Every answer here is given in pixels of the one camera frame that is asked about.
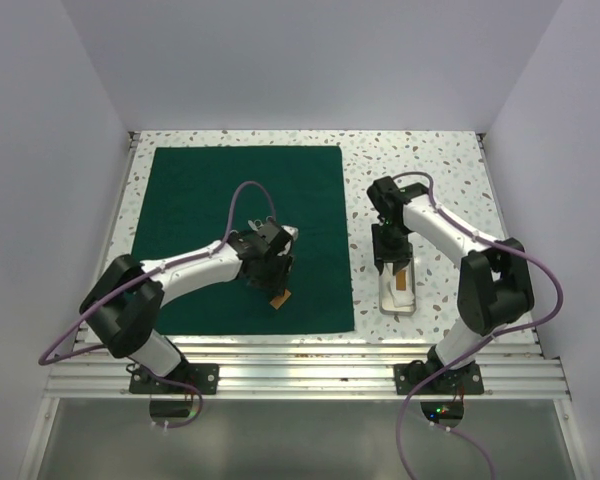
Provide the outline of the tan adhesive bandage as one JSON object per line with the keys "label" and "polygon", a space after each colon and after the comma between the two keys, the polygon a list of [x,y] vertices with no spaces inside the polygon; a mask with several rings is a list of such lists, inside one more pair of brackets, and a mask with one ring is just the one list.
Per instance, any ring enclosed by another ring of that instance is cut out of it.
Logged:
{"label": "tan adhesive bandage", "polygon": [[270,302],[270,306],[275,310],[279,310],[291,297],[291,292],[286,289],[281,295],[274,297]]}
{"label": "tan adhesive bandage", "polygon": [[398,271],[394,276],[395,290],[405,292],[407,290],[407,272],[405,269]]}

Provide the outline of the rectangular metal tray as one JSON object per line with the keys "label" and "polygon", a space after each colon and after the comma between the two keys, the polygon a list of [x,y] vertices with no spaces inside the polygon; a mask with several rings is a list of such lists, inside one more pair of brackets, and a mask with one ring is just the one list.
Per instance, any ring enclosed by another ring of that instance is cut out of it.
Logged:
{"label": "rectangular metal tray", "polygon": [[399,270],[382,263],[379,274],[379,308],[383,314],[411,316],[416,311],[415,269],[410,260]]}

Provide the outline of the white gauze pad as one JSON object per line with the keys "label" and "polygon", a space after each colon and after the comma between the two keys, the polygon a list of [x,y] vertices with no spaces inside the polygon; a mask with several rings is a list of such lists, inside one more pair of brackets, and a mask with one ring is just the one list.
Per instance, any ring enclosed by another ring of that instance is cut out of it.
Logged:
{"label": "white gauze pad", "polygon": [[405,292],[398,292],[395,290],[395,286],[394,286],[394,276],[395,275],[393,275],[391,280],[389,281],[389,291],[390,291],[390,295],[391,295],[391,298],[393,301],[393,305],[398,309],[411,308],[415,302],[415,294],[413,291],[412,275],[411,275],[412,264],[410,264],[409,267],[405,270],[407,272],[407,290]]}

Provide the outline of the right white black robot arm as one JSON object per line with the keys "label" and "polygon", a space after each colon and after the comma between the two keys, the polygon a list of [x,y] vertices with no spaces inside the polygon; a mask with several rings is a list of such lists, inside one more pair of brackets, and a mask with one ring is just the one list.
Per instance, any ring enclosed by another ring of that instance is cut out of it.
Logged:
{"label": "right white black robot arm", "polygon": [[382,313],[415,310],[411,235],[429,241],[459,270],[458,318],[425,360],[395,367],[398,393],[406,394],[416,385],[425,395],[483,393],[471,348],[518,321],[535,304],[522,244],[474,229],[436,203],[430,188],[421,183],[400,187],[386,176],[374,181],[367,195],[378,213],[371,233]]}

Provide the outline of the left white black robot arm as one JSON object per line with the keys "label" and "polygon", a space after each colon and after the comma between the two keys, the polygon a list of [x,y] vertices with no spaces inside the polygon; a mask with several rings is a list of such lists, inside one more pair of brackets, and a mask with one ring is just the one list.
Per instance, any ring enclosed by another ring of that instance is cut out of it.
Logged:
{"label": "left white black robot arm", "polygon": [[288,296],[298,229],[269,218],[231,231],[208,246],[162,260],[115,258],[79,307],[91,330],[115,358],[129,358],[165,392],[193,382],[190,364],[155,325],[161,308],[215,284],[244,279],[274,304]]}

